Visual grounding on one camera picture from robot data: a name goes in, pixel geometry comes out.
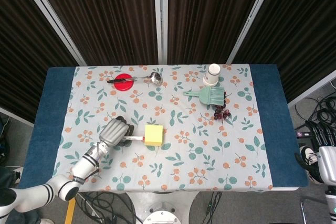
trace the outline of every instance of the red plate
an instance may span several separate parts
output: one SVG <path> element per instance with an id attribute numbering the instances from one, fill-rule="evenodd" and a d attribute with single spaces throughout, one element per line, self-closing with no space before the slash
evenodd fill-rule
<path id="1" fill-rule="evenodd" d="M 116 77 L 116 79 L 129 79 L 132 78 L 128 73 L 121 73 Z M 134 81 L 127 81 L 127 82 L 120 82 L 120 83 L 115 83 L 114 86 L 116 89 L 120 91 L 126 91 L 129 90 L 134 84 Z"/>

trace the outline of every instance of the white cup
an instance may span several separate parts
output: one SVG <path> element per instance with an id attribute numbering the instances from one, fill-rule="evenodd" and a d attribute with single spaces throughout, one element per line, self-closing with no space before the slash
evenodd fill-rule
<path id="1" fill-rule="evenodd" d="M 211 64 L 203 77 L 203 83 L 206 86 L 215 86 L 218 83 L 221 67 L 218 64 Z"/>

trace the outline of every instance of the gray carpet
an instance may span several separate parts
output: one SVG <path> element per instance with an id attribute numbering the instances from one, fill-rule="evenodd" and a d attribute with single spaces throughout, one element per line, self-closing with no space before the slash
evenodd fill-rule
<path id="1" fill-rule="evenodd" d="M 334 91 L 334 88 L 328 84 L 310 95 L 310 97 L 323 97 Z M 315 102 L 304 99 L 297 104 L 297 108 L 304 118 L 308 118 L 315 105 Z M 294 107 L 290 109 L 290 114 L 294 127 L 298 127 L 304 123 L 304 121 L 296 115 Z M 8 140 L 11 145 L 11 155 L 6 165 L 24 165 L 31 134 L 31 127 L 16 120 L 12 121 L 7 132 Z M 325 185 L 310 184 L 308 187 L 299 188 L 296 191 L 270 191 L 262 194 L 224 192 L 214 215 L 213 224 L 303 223 L 299 208 L 300 197 L 312 196 L 324 199 L 325 189 Z M 190 224 L 202 223 L 210 197 L 211 193 L 208 192 L 202 192 L 197 195 L 191 207 Z M 121 204 L 118 204 L 118 201 L 116 201 L 116 203 L 116 210 L 125 216 L 129 216 L 128 211 L 122 208 Z M 66 211 L 67 203 L 58 198 L 48 206 L 39 209 L 42 217 L 50 218 L 56 224 L 64 223 Z M 329 213 L 325 205 L 308 201 L 306 203 L 306 211 L 308 224 L 330 223 Z M 95 222 L 91 221 L 76 207 L 72 223 Z"/>

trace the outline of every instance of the curtain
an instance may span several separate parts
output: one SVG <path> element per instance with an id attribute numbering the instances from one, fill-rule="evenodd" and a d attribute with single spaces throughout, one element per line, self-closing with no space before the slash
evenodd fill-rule
<path id="1" fill-rule="evenodd" d="M 48 68 L 77 63 L 33 0 L 0 2 L 0 107 L 33 123 Z"/>
<path id="2" fill-rule="evenodd" d="M 49 0 L 88 65 L 157 64 L 154 0 Z"/>
<path id="3" fill-rule="evenodd" d="M 234 63 L 277 64 L 290 102 L 336 69 L 336 1 L 265 0 Z"/>
<path id="4" fill-rule="evenodd" d="M 168 63 L 226 62 L 255 0 L 169 0 Z"/>

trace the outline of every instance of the cleaning brush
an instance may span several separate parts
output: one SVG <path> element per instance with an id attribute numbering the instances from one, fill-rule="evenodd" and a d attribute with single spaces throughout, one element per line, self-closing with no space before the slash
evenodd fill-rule
<path id="1" fill-rule="evenodd" d="M 203 104 L 223 105 L 224 104 L 224 88 L 223 87 L 204 87 L 199 92 L 184 91 L 184 95 L 189 97 L 199 97 L 199 101 Z"/>

